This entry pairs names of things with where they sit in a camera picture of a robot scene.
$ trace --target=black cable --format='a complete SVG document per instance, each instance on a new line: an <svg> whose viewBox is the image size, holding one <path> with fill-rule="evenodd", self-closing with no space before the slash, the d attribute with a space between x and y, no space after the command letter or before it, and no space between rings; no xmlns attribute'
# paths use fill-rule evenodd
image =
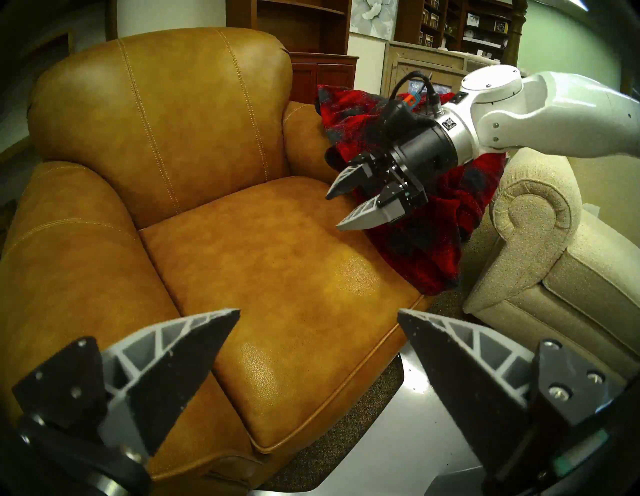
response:
<svg viewBox="0 0 640 496"><path fill-rule="evenodd" d="M400 89L400 86L402 86L407 81L409 81L409 79L412 79L414 77L419 77L424 81L424 85L427 87L427 102L429 103L429 105L433 106L434 108L439 108L440 107L439 94L437 94L436 90L433 88L433 85L431 84L431 80L419 70L414 70L409 74L407 74L406 76L404 76L402 79L400 79L400 81L398 81L398 83L396 84L396 87L394 88L394 90L391 92L391 97L389 99L395 100L398 90Z"/></svg>

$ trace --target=beige fabric sofa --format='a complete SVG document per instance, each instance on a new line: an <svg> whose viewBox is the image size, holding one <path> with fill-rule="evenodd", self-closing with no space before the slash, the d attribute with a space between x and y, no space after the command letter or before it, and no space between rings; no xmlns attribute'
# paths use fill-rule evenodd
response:
<svg viewBox="0 0 640 496"><path fill-rule="evenodd" d="M518 151L465 247L467 283L470 265L485 263L463 310L529 349L552 337L604 372L633 377L640 248L630 240L640 243L639 191L637 159ZM600 206L599 217L583 202Z"/></svg>

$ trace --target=white flower painting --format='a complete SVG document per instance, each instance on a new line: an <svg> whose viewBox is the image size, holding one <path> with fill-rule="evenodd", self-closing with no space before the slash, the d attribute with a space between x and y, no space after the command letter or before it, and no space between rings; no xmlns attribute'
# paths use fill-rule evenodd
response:
<svg viewBox="0 0 640 496"><path fill-rule="evenodd" d="M361 35L391 40L397 8L398 0L351 0L349 30Z"/></svg>

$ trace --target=cable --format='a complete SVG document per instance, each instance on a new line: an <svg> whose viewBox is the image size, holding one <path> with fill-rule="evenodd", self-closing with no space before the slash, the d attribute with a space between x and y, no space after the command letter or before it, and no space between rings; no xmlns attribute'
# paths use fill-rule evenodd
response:
<svg viewBox="0 0 640 496"><path fill-rule="evenodd" d="M414 77L419 77L420 79L422 79L424 81L424 85L427 87L427 102L428 102L428 104L430 106L433 107L435 115L441 115L442 114L442 106L440 105L440 96L439 96L439 94L437 94L436 90L433 88L433 85L431 84L431 80L427 76L425 76L422 72L420 72L418 70L414 70L414 71L410 72L409 74L406 74L402 79L400 79L400 81L398 81L398 83L396 84L396 87L394 88L394 90L391 92L391 96L390 96L389 99L390 100L395 100L396 99L396 95L398 93L398 90L400 89L400 86L402 86L407 81L409 81L409 79L414 78Z"/></svg>

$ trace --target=green wall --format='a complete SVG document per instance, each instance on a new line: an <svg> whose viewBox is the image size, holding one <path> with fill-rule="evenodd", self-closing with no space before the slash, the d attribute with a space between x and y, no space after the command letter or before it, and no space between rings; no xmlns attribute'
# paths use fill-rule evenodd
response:
<svg viewBox="0 0 640 496"><path fill-rule="evenodd" d="M592 30L558 9L529 1L518 67L590 77L620 90L620 57Z"/></svg>

